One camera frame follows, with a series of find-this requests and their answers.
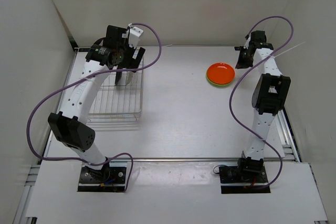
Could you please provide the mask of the clear textured glass plate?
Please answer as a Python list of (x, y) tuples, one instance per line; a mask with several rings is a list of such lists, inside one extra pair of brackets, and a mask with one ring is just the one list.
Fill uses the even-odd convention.
[(133, 79), (133, 75), (134, 75), (133, 71), (128, 71), (127, 72), (126, 81), (125, 81), (126, 85), (130, 85), (131, 84), (132, 79)]

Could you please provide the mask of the black plate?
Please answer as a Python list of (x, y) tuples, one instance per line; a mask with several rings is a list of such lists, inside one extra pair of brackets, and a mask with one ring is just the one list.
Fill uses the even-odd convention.
[(119, 82), (122, 78), (122, 72), (117, 71), (115, 75), (116, 75), (116, 77), (115, 77), (114, 85), (117, 86), (117, 85), (119, 85)]

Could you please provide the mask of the orange plate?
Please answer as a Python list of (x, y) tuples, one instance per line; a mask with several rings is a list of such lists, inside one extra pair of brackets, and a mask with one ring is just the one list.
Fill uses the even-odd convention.
[(215, 83), (229, 83), (232, 82), (235, 78), (235, 70), (227, 63), (214, 63), (207, 69), (206, 78), (209, 78)]

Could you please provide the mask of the green plate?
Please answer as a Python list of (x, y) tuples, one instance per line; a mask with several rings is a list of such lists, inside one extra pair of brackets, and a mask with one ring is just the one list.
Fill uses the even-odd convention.
[(229, 87), (232, 84), (232, 82), (225, 83), (225, 84), (215, 83), (212, 80), (210, 80), (209, 78), (206, 78), (206, 80), (210, 85), (212, 85), (216, 88), (225, 88), (225, 87)]

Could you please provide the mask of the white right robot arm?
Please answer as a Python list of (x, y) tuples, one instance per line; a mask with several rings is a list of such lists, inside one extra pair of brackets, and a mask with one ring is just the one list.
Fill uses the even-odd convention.
[(253, 133), (247, 141), (236, 168), (236, 177), (242, 182), (247, 182), (262, 171), (264, 140), (267, 139), (275, 116), (284, 108), (291, 79), (281, 73), (275, 59), (270, 55), (274, 48), (267, 42), (264, 31), (252, 32), (247, 36), (244, 46), (235, 49), (239, 50), (236, 69), (251, 68), (254, 59), (261, 61), (258, 66), (260, 78), (251, 99), (254, 108), (254, 120), (251, 127)]

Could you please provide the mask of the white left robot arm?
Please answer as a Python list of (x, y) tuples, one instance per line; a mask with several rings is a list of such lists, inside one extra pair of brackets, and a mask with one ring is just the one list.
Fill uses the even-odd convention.
[(116, 70), (115, 83), (118, 84), (122, 70), (129, 69), (125, 83), (131, 83), (145, 52), (144, 48), (137, 47), (139, 40), (134, 35), (122, 35), (116, 40), (101, 38), (93, 44), (86, 54), (79, 83), (74, 85), (59, 112), (48, 117), (56, 139), (77, 153), (98, 182), (108, 180), (110, 169), (107, 157), (94, 143), (95, 131), (87, 126), (88, 115), (110, 70)]

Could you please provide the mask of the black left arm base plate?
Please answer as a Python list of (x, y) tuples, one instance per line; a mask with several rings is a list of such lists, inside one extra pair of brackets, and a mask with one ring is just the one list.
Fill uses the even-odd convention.
[(82, 165), (77, 192), (123, 193), (126, 188), (127, 163), (110, 162), (102, 170)]

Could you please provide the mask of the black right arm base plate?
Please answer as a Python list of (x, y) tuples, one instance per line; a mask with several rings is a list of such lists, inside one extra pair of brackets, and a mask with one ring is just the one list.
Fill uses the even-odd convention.
[(219, 164), (214, 166), (213, 174), (219, 176), (222, 195), (271, 193), (264, 166), (259, 174), (249, 174), (239, 170), (238, 165)]

